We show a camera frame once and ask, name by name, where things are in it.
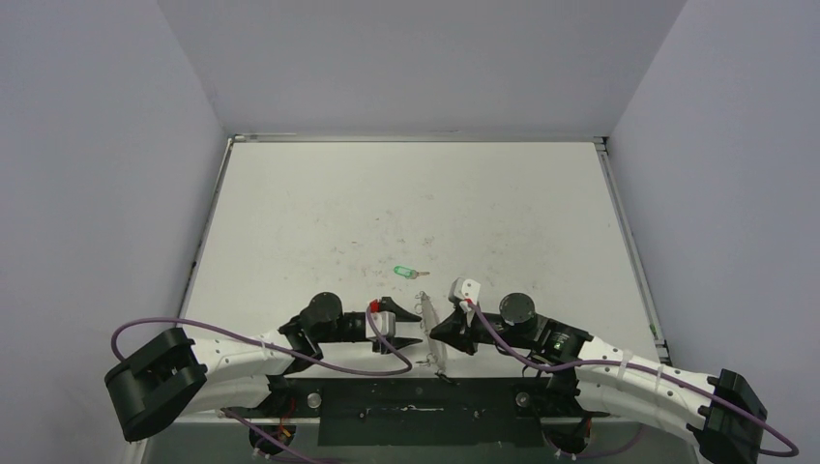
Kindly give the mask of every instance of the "gray wall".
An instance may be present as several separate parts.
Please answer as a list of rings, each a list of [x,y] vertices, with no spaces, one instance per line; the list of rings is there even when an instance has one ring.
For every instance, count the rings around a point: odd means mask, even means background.
[[[177,311],[222,130],[151,0],[0,2],[0,63],[2,461],[116,462],[108,337]]]
[[[160,0],[235,132],[609,134],[684,0]]]
[[[820,458],[818,24],[813,0],[687,2],[609,144],[673,360],[743,373],[790,462]]]

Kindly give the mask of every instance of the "metal bolt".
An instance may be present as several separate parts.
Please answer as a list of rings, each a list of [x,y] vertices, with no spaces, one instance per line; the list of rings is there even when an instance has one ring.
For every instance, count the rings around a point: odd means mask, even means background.
[[[307,396],[307,406],[310,409],[316,409],[322,405],[322,395],[319,393],[311,393]]]
[[[517,394],[515,396],[515,404],[522,408],[528,408],[530,406],[530,394],[524,391]]]

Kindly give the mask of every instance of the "purple cable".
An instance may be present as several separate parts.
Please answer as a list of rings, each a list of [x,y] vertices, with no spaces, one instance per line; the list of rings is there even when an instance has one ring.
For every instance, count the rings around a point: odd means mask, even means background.
[[[629,450],[631,450],[632,447],[634,447],[641,440],[641,438],[643,438],[643,435],[645,433],[646,433],[646,427],[643,424],[640,424],[640,426],[638,427],[638,431],[635,433],[635,436],[632,437],[631,440],[624,443],[619,448],[608,449],[606,451],[581,452],[579,454],[576,454],[575,457],[578,458],[578,459],[598,459],[598,458],[601,458],[601,457],[614,456],[615,454],[620,454],[622,452],[629,451]],[[560,451],[562,455],[572,456],[571,453],[566,452],[566,451],[558,448],[557,446],[555,446],[555,444],[552,443],[552,440],[547,439],[546,441],[549,442],[549,444],[552,445],[553,448]]]
[[[532,361],[524,358],[523,356],[519,355],[510,345],[507,344],[506,341],[504,341],[503,338],[501,338],[501,335],[499,335],[497,332],[495,332],[495,329],[493,329],[492,325],[489,323],[489,321],[487,321],[486,317],[484,317],[484,315],[482,313],[482,309],[477,304],[473,304],[472,302],[469,302],[469,301],[467,302],[467,304],[469,304],[470,307],[474,311],[476,311],[476,316],[478,316],[479,320],[482,321],[482,324],[487,329],[490,336],[492,336],[492,338],[495,340],[495,342],[498,343],[498,346],[503,348],[504,351],[506,351],[513,358],[516,358],[517,360],[521,361],[522,363],[524,363],[524,364],[526,364],[529,367],[532,367],[534,369],[540,370],[542,372],[558,372],[558,371],[561,371],[561,370],[566,370],[566,369],[572,369],[574,367],[579,367],[581,365],[618,365],[618,366],[621,365],[620,362],[607,361],[607,360],[573,361],[573,362],[566,362],[564,364],[559,364],[559,365],[555,365],[555,366],[547,365],[547,364],[538,364],[536,362],[532,362]],[[659,375],[656,370],[652,369],[651,367],[647,367],[645,365],[640,365],[640,364],[635,364],[635,363],[632,363],[632,362],[627,362],[627,367],[630,368],[630,369],[639,370],[641,372],[646,372],[648,374]],[[675,378],[675,377],[673,377],[669,374],[661,373],[660,378],[663,379],[663,380],[669,381],[669,382],[677,385],[678,387],[681,387],[681,388],[687,389],[689,391],[698,393],[702,396],[705,396],[705,397],[713,400],[717,404],[731,410],[732,412],[734,412],[738,416],[740,416],[740,417],[742,417],[742,418],[744,418],[748,421],[751,421],[752,423],[754,423],[755,425],[757,425],[759,427],[762,427],[764,430],[766,430],[767,432],[774,435],[775,438],[780,440],[785,446],[790,448],[789,451],[774,451],[774,450],[771,450],[771,449],[762,449],[762,450],[758,451],[760,454],[764,454],[764,455],[768,455],[768,456],[776,456],[776,457],[794,457],[794,456],[798,455],[798,453],[800,453],[800,450],[797,448],[797,446],[791,440],[786,438],[782,433],[778,432],[773,427],[771,427],[770,425],[768,425],[764,421],[756,418],[755,416],[753,416],[749,412],[747,412],[747,411],[739,408],[738,406],[735,406],[734,404],[726,401],[725,399],[723,399],[719,396],[715,396],[715,395],[709,393],[708,391],[700,389],[700,388],[696,387],[695,385],[690,384],[689,382],[684,382],[683,380],[677,379],[677,378]]]
[[[398,352],[396,348],[387,341],[387,338],[382,335],[378,329],[376,328],[375,323],[373,323],[373,318],[370,316],[369,311],[365,312],[367,323],[370,324],[370,328],[373,329],[373,332],[376,334],[376,338],[379,339],[379,342],[385,346],[391,353],[393,353],[397,358],[399,358],[404,364],[405,367],[398,369],[398,370],[386,370],[386,371],[369,371],[369,370],[359,370],[359,369],[351,369],[348,367],[342,367],[340,365],[333,365],[327,362],[319,361],[314,358],[311,358],[308,355],[303,355],[302,353],[289,350],[287,348],[282,348],[281,346],[275,345],[273,343],[263,342],[260,340],[256,340],[253,338],[249,338],[244,335],[240,335],[235,332],[231,332],[227,329],[223,329],[221,327],[213,326],[211,324],[206,324],[204,322],[199,321],[192,321],[191,319],[181,319],[178,317],[148,317],[145,319],[136,319],[134,321],[127,322],[122,326],[118,327],[116,331],[111,335],[111,351],[114,352],[114,356],[117,357],[118,360],[124,361],[125,357],[120,352],[120,349],[117,348],[117,338],[119,338],[120,334],[127,328],[138,326],[141,324],[157,324],[157,323],[170,323],[170,324],[182,324],[188,326],[198,327],[200,329],[205,329],[207,331],[215,332],[217,334],[222,334],[233,338],[238,341],[242,341],[243,343],[247,343],[248,345],[255,345],[255,346],[264,346],[265,348],[279,351],[280,353],[284,353],[286,355],[292,356],[294,358],[299,358],[300,360],[305,360],[309,363],[314,363],[316,365],[321,365],[322,367],[335,370],[337,372],[343,372],[345,374],[353,374],[353,375],[366,375],[370,377],[389,377],[391,375],[403,374],[404,372],[408,372],[410,369],[413,368],[413,363],[407,359],[404,355]]]
[[[259,450],[259,445],[262,445],[262,443],[267,442],[267,441],[269,441],[269,440],[265,437],[260,438],[259,440],[256,441],[256,445],[253,445],[253,450],[254,451]],[[302,458],[299,458],[299,457],[287,457],[287,456],[279,456],[279,455],[270,456],[269,459],[271,459],[272,461],[278,461],[278,462],[305,462]],[[340,463],[344,462],[341,459],[334,459],[332,457],[316,457],[314,459],[316,459],[317,461],[322,462],[324,464],[340,464]]]

